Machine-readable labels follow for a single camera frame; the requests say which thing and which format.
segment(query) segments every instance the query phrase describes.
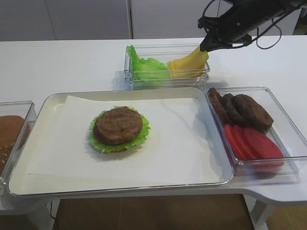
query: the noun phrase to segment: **tomato slice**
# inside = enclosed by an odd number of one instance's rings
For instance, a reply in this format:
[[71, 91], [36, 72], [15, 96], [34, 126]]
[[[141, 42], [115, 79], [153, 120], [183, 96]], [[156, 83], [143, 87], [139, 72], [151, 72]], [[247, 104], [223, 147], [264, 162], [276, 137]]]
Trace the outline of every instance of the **tomato slice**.
[[247, 144], [260, 156], [261, 159], [282, 158], [283, 153], [265, 134], [252, 128], [243, 129], [243, 137]]
[[231, 146], [231, 148], [233, 149], [233, 151], [236, 154], [236, 157], [239, 160], [246, 160], [246, 156], [243, 154], [242, 150], [239, 148], [239, 146], [237, 145], [234, 136], [233, 136], [233, 128], [231, 127], [231, 125], [226, 124], [224, 127], [224, 132], [226, 134], [227, 140]]
[[241, 149], [246, 159], [256, 159], [260, 155], [257, 154], [254, 149], [250, 148], [249, 145], [245, 142], [243, 137], [243, 129], [237, 125], [233, 126], [232, 134], [237, 146]]

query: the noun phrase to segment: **green lettuce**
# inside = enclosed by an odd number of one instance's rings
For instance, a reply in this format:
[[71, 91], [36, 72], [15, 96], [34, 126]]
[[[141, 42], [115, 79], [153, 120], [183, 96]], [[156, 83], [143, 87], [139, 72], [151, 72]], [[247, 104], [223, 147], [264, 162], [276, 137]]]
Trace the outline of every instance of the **green lettuce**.
[[[140, 58], [136, 53], [134, 46], [128, 46], [127, 51], [130, 55], [132, 66], [131, 71], [136, 72], [133, 74], [137, 80], [149, 80], [149, 79], [169, 79], [168, 67], [165, 63], [158, 61], [155, 58]], [[167, 71], [166, 73], [139, 73], [150, 71]]]
[[[137, 110], [132, 108], [132, 107], [128, 107], [128, 108], [137, 112]], [[105, 144], [101, 143], [99, 140], [96, 139], [96, 137], [94, 135], [94, 126], [95, 126], [95, 122], [96, 122], [97, 118], [102, 116], [105, 112], [107, 112], [107, 110], [102, 111], [97, 117], [95, 117], [93, 119], [93, 121], [91, 122], [91, 125], [90, 125], [91, 133], [89, 135], [89, 139], [90, 139], [90, 142], [92, 143], [92, 145], [97, 150], [101, 150], [104, 153], [109, 153], [111, 151], [120, 150], [120, 149], [123, 149], [123, 148], [131, 149], [133, 146], [142, 144], [146, 140], [146, 137], [148, 136], [149, 130], [150, 130], [149, 121], [141, 114], [142, 121], [143, 121], [143, 128], [142, 128], [140, 134], [135, 139], [132, 139], [132, 140], [130, 140], [130, 141], [124, 143], [124, 144], [120, 144], [120, 145], [105, 145]]]

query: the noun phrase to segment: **plastic container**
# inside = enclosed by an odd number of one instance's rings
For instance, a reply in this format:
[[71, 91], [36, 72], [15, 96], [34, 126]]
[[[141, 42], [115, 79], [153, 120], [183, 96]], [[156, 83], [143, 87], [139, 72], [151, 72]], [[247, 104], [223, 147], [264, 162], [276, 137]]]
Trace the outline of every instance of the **plastic container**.
[[24, 119], [24, 124], [14, 143], [11, 153], [6, 161], [3, 171], [0, 173], [0, 197], [8, 194], [7, 183], [11, 173], [19, 159], [23, 145], [29, 135], [26, 131], [26, 126], [30, 127], [30, 131], [36, 121], [34, 103], [31, 101], [0, 103], [0, 116], [18, 115]]
[[305, 166], [307, 162], [307, 141], [268, 88], [239, 87], [217, 89], [217, 91], [222, 96], [227, 93], [233, 95], [246, 94], [261, 104], [274, 120], [272, 127], [267, 131], [266, 135], [277, 144], [284, 155], [283, 158], [275, 159], [239, 160], [226, 139], [222, 122], [214, 111], [207, 92], [206, 98], [226, 152], [228, 153], [230, 161], [233, 163], [236, 176], [297, 174], [299, 170]]
[[[169, 61], [186, 57], [192, 53], [199, 44], [180, 44], [180, 45], [152, 45], [152, 46], [134, 46], [140, 58], [155, 58], [165, 64]], [[173, 87], [197, 87], [203, 89], [210, 71], [208, 63], [204, 63], [204, 69], [189, 70], [166, 70], [166, 71], [131, 71], [132, 61], [126, 49], [125, 59], [125, 82], [131, 89], [150, 89], [150, 88], [173, 88]], [[178, 78], [178, 79], [154, 79], [156, 75], [170, 75], [176, 73], [187, 75], [189, 73], [199, 73], [197, 78]], [[138, 74], [148, 75], [148, 80], [138, 80], [135, 76]]]

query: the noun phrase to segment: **floor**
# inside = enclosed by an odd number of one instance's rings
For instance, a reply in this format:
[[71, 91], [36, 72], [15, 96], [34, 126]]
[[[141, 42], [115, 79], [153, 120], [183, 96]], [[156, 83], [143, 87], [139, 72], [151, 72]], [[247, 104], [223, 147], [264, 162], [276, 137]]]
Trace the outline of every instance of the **floor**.
[[[62, 200], [60, 230], [253, 230], [242, 195]], [[270, 230], [307, 230], [306, 207], [279, 207]]]

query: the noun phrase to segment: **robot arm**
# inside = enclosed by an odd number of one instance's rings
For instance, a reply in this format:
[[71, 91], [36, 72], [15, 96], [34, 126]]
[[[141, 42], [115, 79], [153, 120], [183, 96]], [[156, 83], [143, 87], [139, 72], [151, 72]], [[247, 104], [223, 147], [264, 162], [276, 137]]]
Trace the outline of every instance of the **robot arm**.
[[198, 28], [207, 32], [201, 43], [201, 51], [231, 49], [233, 44], [250, 45], [253, 40], [249, 32], [275, 17], [282, 18], [306, 6], [307, 0], [225, 0], [232, 7], [219, 18], [203, 16], [198, 20]]

